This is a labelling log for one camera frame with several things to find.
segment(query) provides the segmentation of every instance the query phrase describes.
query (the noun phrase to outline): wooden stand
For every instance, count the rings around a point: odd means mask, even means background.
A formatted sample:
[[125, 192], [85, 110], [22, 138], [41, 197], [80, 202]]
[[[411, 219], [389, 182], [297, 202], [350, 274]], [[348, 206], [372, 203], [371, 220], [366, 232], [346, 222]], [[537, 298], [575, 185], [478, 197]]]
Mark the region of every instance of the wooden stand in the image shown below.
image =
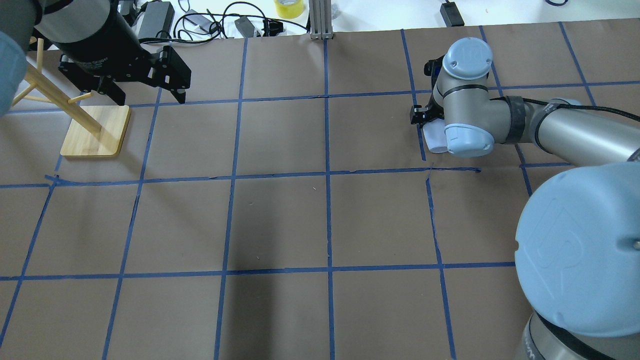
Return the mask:
[[[42, 74], [42, 53], [44, 41], [38, 39], [36, 67], [27, 64], [24, 79], [29, 86], [13, 99], [13, 105], [20, 100], [51, 102], [71, 116], [71, 125], [62, 144], [60, 154], [67, 157], [110, 157], [116, 156], [122, 147], [131, 109], [128, 106], [80, 106], [76, 102], [92, 96], [92, 93], [74, 98], [67, 96], [51, 80]], [[37, 89], [45, 97], [29, 96]]]

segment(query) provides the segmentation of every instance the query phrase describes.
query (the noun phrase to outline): yellow tape roll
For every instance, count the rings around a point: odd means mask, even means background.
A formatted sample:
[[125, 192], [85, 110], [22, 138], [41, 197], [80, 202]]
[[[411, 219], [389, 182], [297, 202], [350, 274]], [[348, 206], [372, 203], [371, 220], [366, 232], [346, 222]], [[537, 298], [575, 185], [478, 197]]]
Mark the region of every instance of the yellow tape roll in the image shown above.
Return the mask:
[[276, 4], [276, 12], [283, 19], [293, 19], [299, 17], [305, 9], [302, 0], [273, 0]]

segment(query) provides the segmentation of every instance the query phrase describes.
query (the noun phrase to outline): light blue joint cap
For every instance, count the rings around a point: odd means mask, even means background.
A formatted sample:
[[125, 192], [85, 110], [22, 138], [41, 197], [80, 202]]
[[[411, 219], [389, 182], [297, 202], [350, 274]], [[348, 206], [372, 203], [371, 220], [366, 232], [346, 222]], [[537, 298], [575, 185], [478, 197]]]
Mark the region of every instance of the light blue joint cap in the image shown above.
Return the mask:
[[640, 332], [640, 163], [552, 177], [518, 223], [516, 271], [531, 306], [592, 337]]
[[13, 101], [18, 85], [27, 72], [24, 52], [9, 35], [0, 31], [0, 116], [4, 115]]
[[493, 150], [495, 140], [487, 130], [467, 124], [449, 124], [444, 127], [447, 150], [459, 158], [475, 158]]
[[478, 38], [461, 38], [447, 51], [442, 67], [454, 78], [475, 80], [489, 73], [492, 62], [489, 44]]

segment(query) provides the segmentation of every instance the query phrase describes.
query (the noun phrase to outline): blue tape grid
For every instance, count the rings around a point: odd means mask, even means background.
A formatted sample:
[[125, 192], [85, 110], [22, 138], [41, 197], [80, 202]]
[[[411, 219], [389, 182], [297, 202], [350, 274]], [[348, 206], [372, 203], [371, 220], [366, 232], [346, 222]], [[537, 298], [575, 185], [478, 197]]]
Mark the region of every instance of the blue tape grid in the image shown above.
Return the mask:
[[[584, 74], [582, 73], [582, 69], [578, 62], [578, 59], [573, 51], [571, 42], [566, 34], [564, 29], [564, 25], [562, 22], [559, 22], [559, 27], [563, 34], [564, 40], [566, 42], [567, 47], [571, 53], [571, 56], [574, 60], [575, 66], [580, 74], [580, 78], [582, 80], [581, 83], [568, 83], [568, 84], [551, 84], [551, 85], [522, 85], [522, 86], [502, 86], [500, 83], [500, 79], [498, 76], [498, 72], [495, 68], [495, 65], [492, 65], [492, 72], [495, 78], [495, 82], [497, 86], [490, 87], [492, 90], [497, 90], [500, 95], [503, 95], [502, 91], [507, 89], [528, 89], [528, 88], [564, 88], [564, 87], [584, 87], [589, 95], [589, 99], [592, 104], [595, 104], [595, 100], [591, 94], [590, 87], [592, 86], [607, 86], [607, 85], [631, 85], [631, 84], [640, 84], [640, 81], [614, 81], [614, 82], [599, 82], [599, 83], [589, 83], [587, 82]], [[479, 30], [481, 32], [483, 40], [487, 41], [486, 35], [484, 33], [484, 29], [482, 26], [479, 26]], [[431, 193], [431, 185], [429, 179], [426, 181], [426, 190], [429, 202], [429, 212], [431, 217], [431, 225], [433, 230], [434, 237], [434, 246], [436, 249], [436, 264], [412, 264], [412, 265], [372, 265], [372, 266], [333, 266], [332, 261], [332, 239], [331, 239], [331, 176], [339, 176], [339, 175], [348, 175], [348, 174], [378, 174], [378, 173], [390, 173], [390, 172], [427, 172], [431, 170], [453, 170], [453, 171], [475, 171], [479, 172], [481, 169], [479, 168], [470, 168], [470, 167], [460, 167], [460, 168], [433, 168], [433, 167], [420, 167], [420, 168], [390, 168], [390, 169], [379, 169], [379, 170], [355, 170], [355, 171], [335, 171], [330, 169], [330, 144], [329, 144], [329, 128], [330, 128], [330, 119], [329, 119], [329, 99], [338, 98], [338, 97], [365, 97], [365, 96], [382, 96], [382, 95], [407, 95], [411, 94], [414, 103], [417, 103], [416, 95], [417, 94], [428, 94], [431, 90], [420, 89], [417, 90], [415, 88], [415, 83], [413, 80], [413, 72], [411, 66], [411, 59], [409, 55], [408, 45], [406, 42], [406, 35], [404, 30], [400, 31], [401, 38], [403, 41], [403, 49], [404, 55], [406, 58], [406, 64], [408, 69], [408, 75], [410, 79], [410, 88], [411, 90], [407, 91], [395, 91], [395, 92], [368, 92], [368, 93], [348, 93], [348, 94], [329, 94], [329, 82], [328, 82], [328, 51], [327, 51], [327, 41], [324, 41], [323, 49], [324, 49], [324, 94], [321, 95], [310, 95], [310, 96], [289, 96], [289, 97], [262, 97], [262, 98], [251, 98], [244, 99], [243, 98], [243, 89], [244, 89], [244, 70], [246, 67], [246, 52], [247, 52], [247, 41], [244, 41], [244, 49], [243, 49], [243, 62], [242, 62], [242, 70], [241, 70], [241, 83], [240, 83], [240, 91], [238, 99], [230, 99], [230, 100], [213, 100], [213, 101], [191, 101], [187, 102], [185, 105], [189, 106], [192, 104], [217, 104], [217, 103], [237, 103], [238, 111], [237, 111], [237, 124], [236, 124], [236, 142], [234, 146], [234, 162], [233, 162], [233, 170], [231, 176], [218, 176], [218, 177], [180, 177], [180, 178], [164, 178], [164, 179], [145, 179], [144, 174], [146, 170], [147, 158], [150, 149], [150, 144], [153, 136], [154, 126], [156, 122], [157, 112], [159, 107], [161, 106], [177, 106], [179, 105], [177, 102], [168, 102], [168, 103], [160, 103], [161, 90], [158, 91], [158, 95], [156, 97], [156, 102], [153, 104], [136, 104], [131, 105], [132, 108], [144, 108], [144, 107], [153, 107], [154, 114], [152, 118], [152, 123], [150, 127], [150, 131], [148, 134], [147, 147], [145, 149], [145, 157], [143, 159], [143, 164], [141, 168], [140, 178], [137, 181], [103, 181], [103, 182], [74, 182], [68, 181], [64, 179], [60, 179], [58, 176], [46, 176], [45, 178], [49, 180], [51, 183], [36, 183], [36, 184], [2, 184], [0, 185], [0, 189], [9, 189], [9, 188], [49, 188], [49, 192], [47, 194], [47, 198], [45, 200], [45, 204], [43, 206], [42, 212], [36, 224], [36, 228], [33, 233], [33, 237], [29, 244], [29, 250], [25, 259], [25, 262], [22, 267], [22, 272], [19, 276], [0, 276], [0, 281], [17, 281], [16, 289], [13, 294], [13, 298], [5, 318], [2, 333], [0, 333], [0, 346], [4, 340], [4, 336], [6, 334], [6, 330], [8, 324], [10, 322], [11, 315], [13, 313], [13, 309], [15, 307], [15, 302], [17, 297], [19, 296], [20, 287], [24, 281], [37, 281], [37, 280], [62, 280], [62, 279], [118, 279], [118, 284], [116, 287], [116, 293], [114, 296], [113, 307], [111, 312], [111, 317], [109, 319], [108, 332], [105, 339], [104, 350], [102, 354], [102, 358], [106, 359], [108, 354], [109, 342], [111, 338], [111, 332], [113, 330], [113, 325], [115, 322], [115, 315], [118, 307], [118, 300], [120, 295], [120, 289], [122, 287], [123, 279], [133, 279], [133, 278], [153, 278], [153, 277], [191, 277], [191, 276], [220, 276], [221, 277], [221, 287], [220, 287], [220, 303], [218, 306], [218, 322], [216, 324], [216, 334], [215, 334], [215, 342], [214, 342], [214, 358], [218, 359], [220, 354], [220, 335], [221, 335], [221, 325], [222, 325], [222, 316], [223, 316], [223, 307], [224, 307], [224, 296], [225, 296], [225, 283], [227, 276], [236, 276], [236, 275], [260, 275], [260, 274], [294, 274], [294, 273], [318, 273], [318, 272], [326, 272], [328, 274], [328, 306], [329, 306], [329, 333], [330, 333], [330, 357], [332, 360], [335, 359], [335, 333], [334, 333], [334, 322], [333, 322], [333, 273], [334, 272], [352, 272], [352, 271], [381, 271], [381, 270], [438, 270], [440, 272], [440, 284], [442, 291], [442, 299], [443, 306], [445, 312], [445, 321], [447, 323], [447, 335], [449, 339], [449, 347], [451, 352], [451, 357], [453, 359], [456, 358], [455, 344], [454, 344], [454, 336], [453, 329], [451, 325], [451, 312], [449, 309], [449, 302], [447, 298], [447, 290], [446, 290], [446, 282], [445, 282], [445, 269], [450, 268], [485, 268], [485, 267], [509, 267], [514, 266], [514, 262], [501, 262], [501, 263], [451, 263], [447, 264], [442, 261], [442, 254], [440, 253], [440, 249], [438, 246], [437, 240], [437, 231], [435, 227], [434, 221], [434, 204], [433, 204], [433, 196]], [[236, 175], [237, 168], [237, 150], [239, 145], [239, 131], [241, 125], [241, 111], [242, 111], [242, 103], [244, 102], [257, 102], [257, 101], [283, 101], [283, 100], [298, 100], [298, 99], [324, 99], [324, 110], [325, 110], [325, 159], [326, 159], [326, 168], [324, 172], [302, 172], [302, 173], [286, 173], [286, 174], [257, 174], [257, 175], [247, 175], [247, 176], [238, 176]], [[10, 111], [12, 114], [21, 114], [21, 113], [43, 113], [43, 112], [52, 112], [59, 110], [23, 110], [23, 111]], [[422, 159], [425, 159], [424, 153], [424, 144], [422, 139], [422, 132], [418, 129], [419, 136], [419, 146], [420, 146], [420, 154]], [[523, 178], [525, 181], [525, 185], [527, 187], [527, 191], [529, 195], [531, 195], [531, 186], [529, 184], [529, 178], [527, 175], [527, 168], [534, 167], [562, 167], [567, 166], [567, 163], [527, 163], [521, 149], [516, 145], [516, 151], [518, 152], [518, 156], [521, 160], [520, 168], [522, 169]], [[56, 163], [55, 171], [57, 172], [62, 158], [59, 157]], [[232, 210], [233, 210], [233, 200], [234, 200], [234, 189], [235, 189], [235, 180], [236, 179], [262, 179], [268, 177], [297, 177], [297, 176], [325, 176], [326, 177], [326, 203], [327, 203], [327, 267], [316, 267], [316, 268], [279, 268], [279, 269], [256, 269], [256, 270], [227, 270], [228, 264], [228, 247], [230, 241], [230, 227], [232, 223]], [[129, 244], [131, 242], [131, 234], [135, 222], [135, 217], [138, 209], [138, 203], [140, 199], [140, 195], [142, 192], [143, 185], [145, 183], [165, 183], [165, 182], [176, 182], [176, 181], [212, 181], [212, 180], [231, 180], [231, 188], [230, 188], [230, 200], [228, 205], [228, 216], [227, 216], [227, 233], [225, 235], [225, 251], [224, 251], [224, 260], [223, 260], [223, 270], [221, 271], [203, 271], [203, 272], [159, 272], [159, 273], [133, 273], [127, 274], [125, 273], [125, 266], [127, 261], [127, 255], [129, 251]], [[137, 184], [138, 191], [136, 193], [136, 199], [134, 201], [134, 207], [132, 210], [131, 221], [129, 224], [129, 231], [127, 233], [127, 240], [125, 243], [125, 249], [122, 257], [122, 262], [120, 266], [120, 272], [118, 274], [79, 274], [79, 275], [26, 275], [26, 269], [29, 264], [29, 259], [31, 257], [31, 253], [33, 251], [33, 247], [35, 246], [36, 239], [38, 237], [38, 232], [40, 230], [40, 226], [42, 225], [42, 219], [45, 216], [45, 212], [49, 205], [51, 196], [55, 187], [59, 186], [117, 186], [117, 185], [126, 185], [126, 184]]]

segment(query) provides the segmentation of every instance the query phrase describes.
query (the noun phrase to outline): wooden base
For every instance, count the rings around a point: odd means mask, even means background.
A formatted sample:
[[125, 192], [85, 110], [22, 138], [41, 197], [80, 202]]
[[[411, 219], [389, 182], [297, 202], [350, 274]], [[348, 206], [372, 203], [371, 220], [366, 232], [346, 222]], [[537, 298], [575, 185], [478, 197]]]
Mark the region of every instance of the wooden base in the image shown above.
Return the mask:
[[87, 131], [71, 120], [60, 154], [65, 157], [108, 158], [116, 156], [122, 147], [131, 109], [128, 106], [81, 106], [102, 125], [98, 133]]

